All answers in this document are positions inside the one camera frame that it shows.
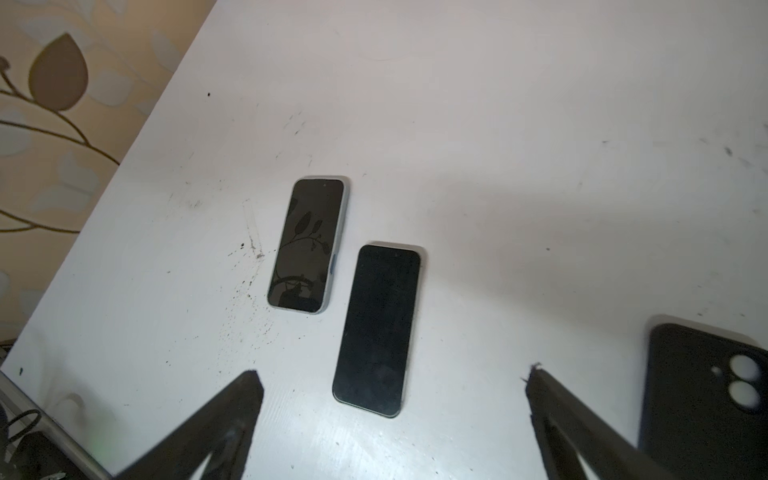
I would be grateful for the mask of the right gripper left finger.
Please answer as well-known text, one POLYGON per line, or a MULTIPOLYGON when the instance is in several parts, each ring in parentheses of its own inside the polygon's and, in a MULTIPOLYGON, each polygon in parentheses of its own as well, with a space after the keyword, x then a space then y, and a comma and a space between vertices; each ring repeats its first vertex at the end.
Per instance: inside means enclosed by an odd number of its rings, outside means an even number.
POLYGON ((264 399, 255 370, 241 373, 119 479, 240 479, 264 399))

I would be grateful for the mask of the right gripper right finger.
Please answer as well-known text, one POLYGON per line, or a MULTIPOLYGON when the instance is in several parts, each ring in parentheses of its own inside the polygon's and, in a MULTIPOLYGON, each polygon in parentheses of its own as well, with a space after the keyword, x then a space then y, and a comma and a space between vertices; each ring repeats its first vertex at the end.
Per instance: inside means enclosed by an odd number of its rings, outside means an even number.
POLYGON ((585 479, 584 465, 599 479, 674 477, 628 443, 538 364, 531 366, 525 394, 548 478, 585 479))

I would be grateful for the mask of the black phone case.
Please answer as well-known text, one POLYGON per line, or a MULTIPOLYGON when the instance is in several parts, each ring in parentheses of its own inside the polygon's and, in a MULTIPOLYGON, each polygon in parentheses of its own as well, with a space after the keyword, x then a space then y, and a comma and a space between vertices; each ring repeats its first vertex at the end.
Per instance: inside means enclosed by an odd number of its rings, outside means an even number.
POLYGON ((679 479, 766 478, 766 351, 677 323, 654 326, 638 448, 679 479))

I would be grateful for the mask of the black phone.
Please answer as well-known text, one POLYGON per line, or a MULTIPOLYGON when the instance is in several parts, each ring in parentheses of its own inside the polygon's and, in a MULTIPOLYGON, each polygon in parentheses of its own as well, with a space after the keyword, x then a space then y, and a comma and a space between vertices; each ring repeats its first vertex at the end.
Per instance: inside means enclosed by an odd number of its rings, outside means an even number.
POLYGON ((421 263, 412 249, 359 250, 332 383, 338 402, 385 418, 400 413, 421 263))

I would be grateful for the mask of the black smartphone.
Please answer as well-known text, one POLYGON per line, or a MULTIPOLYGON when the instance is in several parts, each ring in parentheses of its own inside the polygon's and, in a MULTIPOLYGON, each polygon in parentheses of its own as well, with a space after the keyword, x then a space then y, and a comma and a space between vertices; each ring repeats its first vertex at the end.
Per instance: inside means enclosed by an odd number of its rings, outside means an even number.
POLYGON ((314 315, 329 302, 350 193, 343 176, 309 176, 292 188, 267 302, 314 315))

